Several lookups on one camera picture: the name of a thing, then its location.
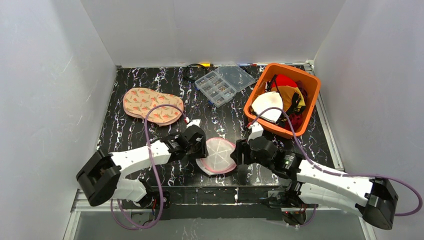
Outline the white round mesh laundry bag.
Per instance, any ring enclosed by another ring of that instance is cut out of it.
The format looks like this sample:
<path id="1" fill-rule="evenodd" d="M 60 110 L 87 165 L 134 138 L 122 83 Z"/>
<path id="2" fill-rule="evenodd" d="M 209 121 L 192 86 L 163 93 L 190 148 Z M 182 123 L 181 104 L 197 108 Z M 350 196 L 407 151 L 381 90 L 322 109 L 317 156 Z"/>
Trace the white round mesh laundry bag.
<path id="1" fill-rule="evenodd" d="M 237 166 L 230 156 L 235 147 L 235 144 L 224 138 L 210 138 L 206 141 L 208 156 L 196 159 L 196 164 L 209 176 L 228 174 Z"/>

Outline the white bra pad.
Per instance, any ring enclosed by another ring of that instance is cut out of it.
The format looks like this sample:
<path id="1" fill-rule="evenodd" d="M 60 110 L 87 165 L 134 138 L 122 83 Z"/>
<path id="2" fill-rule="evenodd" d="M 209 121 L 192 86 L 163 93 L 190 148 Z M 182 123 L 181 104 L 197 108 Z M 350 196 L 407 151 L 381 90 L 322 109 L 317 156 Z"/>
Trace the white bra pad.
<path id="1" fill-rule="evenodd" d="M 269 91 L 259 95 L 251 104 L 251 108 L 256 114 L 263 112 L 260 118 L 275 124 L 281 116 L 283 100 L 279 93 Z"/>

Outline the orange bra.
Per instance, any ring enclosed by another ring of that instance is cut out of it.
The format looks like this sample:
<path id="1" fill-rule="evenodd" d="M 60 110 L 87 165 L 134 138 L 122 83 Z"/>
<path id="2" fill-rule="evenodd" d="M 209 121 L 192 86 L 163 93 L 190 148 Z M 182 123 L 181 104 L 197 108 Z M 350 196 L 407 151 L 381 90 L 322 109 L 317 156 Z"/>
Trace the orange bra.
<path id="1" fill-rule="evenodd" d="M 277 92 L 280 94 L 283 102 L 283 110 L 287 115 L 291 115 L 294 110 L 294 103 L 293 103 L 293 95 L 294 93 L 298 93 L 299 95 L 302 94 L 304 97 L 304 101 L 306 104 L 306 98 L 305 95 L 301 92 L 301 90 L 298 87 L 290 87 L 290 86 L 279 86 L 279 87 L 273 87 L 270 89 L 272 92 Z"/>

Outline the floral mesh laundry bag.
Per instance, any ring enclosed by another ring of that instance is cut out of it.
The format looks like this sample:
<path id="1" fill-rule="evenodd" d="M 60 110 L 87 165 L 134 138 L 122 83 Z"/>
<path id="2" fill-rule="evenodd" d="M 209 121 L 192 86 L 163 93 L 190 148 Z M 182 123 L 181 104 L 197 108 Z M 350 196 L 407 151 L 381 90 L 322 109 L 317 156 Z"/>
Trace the floral mesh laundry bag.
<path id="1" fill-rule="evenodd" d="M 147 113 L 154 107 L 161 106 L 147 117 Z M 168 126 L 175 123 L 184 110 L 183 100 L 175 95 L 162 93 L 143 87 L 128 90 L 123 96 L 123 109 L 133 118 L 145 119 L 158 126 Z"/>

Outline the yellow bra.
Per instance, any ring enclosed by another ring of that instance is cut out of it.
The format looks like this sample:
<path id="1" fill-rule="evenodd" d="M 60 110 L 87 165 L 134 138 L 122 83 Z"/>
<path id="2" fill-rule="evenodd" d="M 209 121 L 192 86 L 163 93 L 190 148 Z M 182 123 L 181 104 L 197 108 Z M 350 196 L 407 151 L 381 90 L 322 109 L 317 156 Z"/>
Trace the yellow bra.
<path id="1" fill-rule="evenodd" d="M 305 108 L 306 103 L 304 96 L 302 94 L 294 93 L 292 97 L 292 102 L 294 103 L 293 112 L 301 114 Z"/>

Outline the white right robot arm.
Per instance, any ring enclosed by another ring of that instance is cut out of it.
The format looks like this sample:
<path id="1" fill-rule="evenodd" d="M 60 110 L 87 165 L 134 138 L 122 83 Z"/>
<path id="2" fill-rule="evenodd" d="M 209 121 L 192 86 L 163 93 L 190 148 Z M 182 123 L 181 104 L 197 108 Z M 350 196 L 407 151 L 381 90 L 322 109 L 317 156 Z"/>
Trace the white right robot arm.
<path id="1" fill-rule="evenodd" d="M 287 204 L 324 205 L 362 217 L 368 224 L 391 230 L 398 195 L 382 177 L 347 176 L 302 154 L 283 150 L 265 137 L 238 140 L 230 157 L 237 165 L 260 164 L 276 176 L 290 180 L 282 199 Z"/>

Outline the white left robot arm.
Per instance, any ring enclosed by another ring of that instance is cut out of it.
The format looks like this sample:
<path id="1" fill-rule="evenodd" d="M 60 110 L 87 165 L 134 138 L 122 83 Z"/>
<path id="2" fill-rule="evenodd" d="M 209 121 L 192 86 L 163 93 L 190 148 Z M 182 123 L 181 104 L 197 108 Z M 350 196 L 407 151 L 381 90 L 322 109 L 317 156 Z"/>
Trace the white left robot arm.
<path id="1" fill-rule="evenodd" d="M 154 190 L 146 181 L 127 176 L 143 169 L 156 170 L 157 165 L 184 158 L 196 160 L 207 156 L 205 132 L 197 125 L 190 125 L 183 132 L 132 150 L 108 154 L 97 150 L 77 173 L 76 180 L 92 207 L 111 199 L 133 201 L 143 208 L 153 201 L 165 205 L 169 197 L 160 183 Z"/>

